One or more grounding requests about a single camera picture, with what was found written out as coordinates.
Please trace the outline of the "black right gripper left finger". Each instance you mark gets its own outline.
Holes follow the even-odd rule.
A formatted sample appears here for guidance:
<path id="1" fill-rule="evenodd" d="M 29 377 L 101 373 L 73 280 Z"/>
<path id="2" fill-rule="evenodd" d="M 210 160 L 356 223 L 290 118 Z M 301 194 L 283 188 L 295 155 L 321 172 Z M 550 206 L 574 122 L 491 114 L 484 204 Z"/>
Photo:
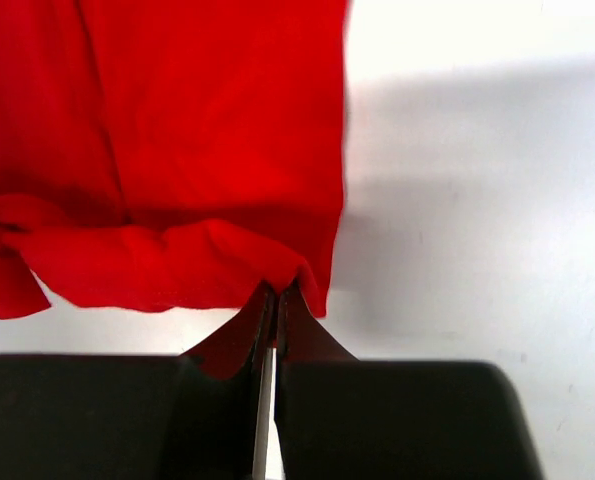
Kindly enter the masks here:
<path id="1" fill-rule="evenodd" d="M 178 355 L 0 354 L 0 479 L 263 478 L 275 300 Z"/>

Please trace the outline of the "red t shirt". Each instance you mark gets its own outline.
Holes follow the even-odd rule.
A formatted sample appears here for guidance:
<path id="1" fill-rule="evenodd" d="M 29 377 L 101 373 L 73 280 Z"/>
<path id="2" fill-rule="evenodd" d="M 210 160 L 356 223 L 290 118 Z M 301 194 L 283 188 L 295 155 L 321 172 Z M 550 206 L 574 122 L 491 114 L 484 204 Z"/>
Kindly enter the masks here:
<path id="1" fill-rule="evenodd" d="M 0 1 L 0 319 L 326 312 L 343 1 Z"/>

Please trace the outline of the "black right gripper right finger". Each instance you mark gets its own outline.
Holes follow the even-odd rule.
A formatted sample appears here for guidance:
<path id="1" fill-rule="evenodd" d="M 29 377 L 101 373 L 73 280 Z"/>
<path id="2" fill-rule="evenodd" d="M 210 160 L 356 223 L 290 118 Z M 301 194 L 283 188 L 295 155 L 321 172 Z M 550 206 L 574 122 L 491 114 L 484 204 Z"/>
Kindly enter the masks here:
<path id="1" fill-rule="evenodd" d="M 360 360 L 277 302 L 275 422 L 289 479 L 539 479 L 516 391 L 479 361 Z"/>

